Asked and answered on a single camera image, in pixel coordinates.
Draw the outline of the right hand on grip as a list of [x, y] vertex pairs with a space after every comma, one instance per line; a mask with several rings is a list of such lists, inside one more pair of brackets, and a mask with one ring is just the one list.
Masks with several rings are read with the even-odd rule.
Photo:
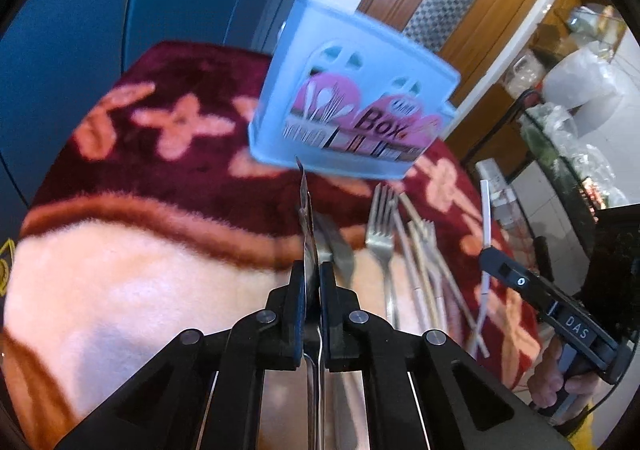
[[536, 407], [545, 409], [555, 405], [561, 390], [575, 396], [567, 409], [567, 416], [575, 416], [588, 404], [600, 385], [600, 378], [592, 372], [564, 378], [559, 368], [563, 344], [559, 337], [552, 338], [542, 353], [541, 362], [535, 366], [533, 375], [527, 381], [527, 387]]

